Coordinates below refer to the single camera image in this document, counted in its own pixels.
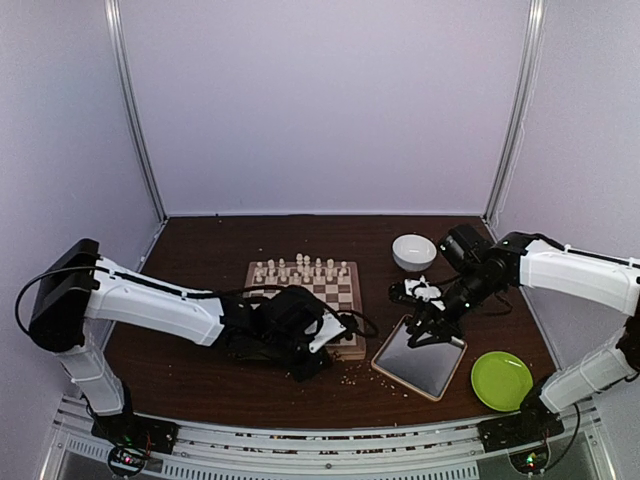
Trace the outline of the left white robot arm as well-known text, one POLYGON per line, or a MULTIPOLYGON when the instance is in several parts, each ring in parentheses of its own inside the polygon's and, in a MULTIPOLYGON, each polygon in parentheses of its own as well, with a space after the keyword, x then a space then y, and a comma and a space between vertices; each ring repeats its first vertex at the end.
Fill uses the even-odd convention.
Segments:
POLYGON ((104 428, 123 444, 137 442, 144 424, 86 320, 222 346, 240 358, 279 364, 297 380, 327 367, 326 344, 346 331, 337 313, 303 287, 284 287, 267 299, 188 289, 122 268, 101 256, 92 239, 78 241, 33 282, 39 289, 24 332, 59 358, 104 428))

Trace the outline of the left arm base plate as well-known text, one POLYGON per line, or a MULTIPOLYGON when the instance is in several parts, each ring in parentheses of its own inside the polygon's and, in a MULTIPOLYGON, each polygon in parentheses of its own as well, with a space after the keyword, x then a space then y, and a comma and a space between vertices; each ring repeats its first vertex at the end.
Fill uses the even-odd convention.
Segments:
POLYGON ((93 422, 91 434, 122 447, 143 453, 171 454, 179 427, 174 422, 134 417, 130 423, 110 421, 99 417, 93 422))

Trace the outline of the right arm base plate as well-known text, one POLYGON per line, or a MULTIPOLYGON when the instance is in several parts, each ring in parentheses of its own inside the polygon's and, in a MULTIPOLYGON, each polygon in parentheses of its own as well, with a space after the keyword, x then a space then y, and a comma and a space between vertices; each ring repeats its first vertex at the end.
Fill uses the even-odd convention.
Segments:
POLYGON ((486 453, 540 442, 565 431, 556 416, 538 417, 523 412, 482 421, 477 429, 486 453))

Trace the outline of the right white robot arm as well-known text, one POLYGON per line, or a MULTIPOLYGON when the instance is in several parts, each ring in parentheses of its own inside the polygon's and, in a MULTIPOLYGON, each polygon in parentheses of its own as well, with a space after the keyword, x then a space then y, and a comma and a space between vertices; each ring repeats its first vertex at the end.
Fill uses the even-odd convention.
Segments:
POLYGON ((438 250, 457 277, 435 299, 422 300, 416 287, 414 316, 406 328, 408 345, 420 348, 460 337, 459 321, 490 296, 509 288, 525 293, 544 333, 555 328, 552 314, 578 331, 572 306, 587 316, 595 333, 599 313, 610 313, 610 333, 583 355, 566 354, 567 365, 530 390, 513 419, 519 440, 535 440, 557 414, 586 397, 639 377, 639 261, 580 250, 541 233, 511 232, 492 242, 472 226, 452 228, 438 250))

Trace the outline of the metal tray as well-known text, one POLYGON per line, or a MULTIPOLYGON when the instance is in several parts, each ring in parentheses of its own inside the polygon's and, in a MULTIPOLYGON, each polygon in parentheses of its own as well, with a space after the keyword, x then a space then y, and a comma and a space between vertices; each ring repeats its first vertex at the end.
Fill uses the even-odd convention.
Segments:
POLYGON ((411 318, 411 314, 401 317, 371 360, 371 368, 430 401, 438 402, 466 353, 467 343, 453 337, 449 342, 412 348, 405 325, 411 318))

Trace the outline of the wooden chess board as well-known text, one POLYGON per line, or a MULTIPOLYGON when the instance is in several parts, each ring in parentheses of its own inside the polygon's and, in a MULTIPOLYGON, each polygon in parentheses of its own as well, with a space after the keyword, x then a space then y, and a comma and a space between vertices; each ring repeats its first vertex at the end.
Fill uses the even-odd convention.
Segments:
POLYGON ((352 261, 336 262, 298 254, 293 261, 283 258, 275 261, 250 262, 245 286, 256 287, 246 297, 273 297, 275 286, 298 285, 309 290, 334 310, 362 312, 362 299, 357 264, 352 261))

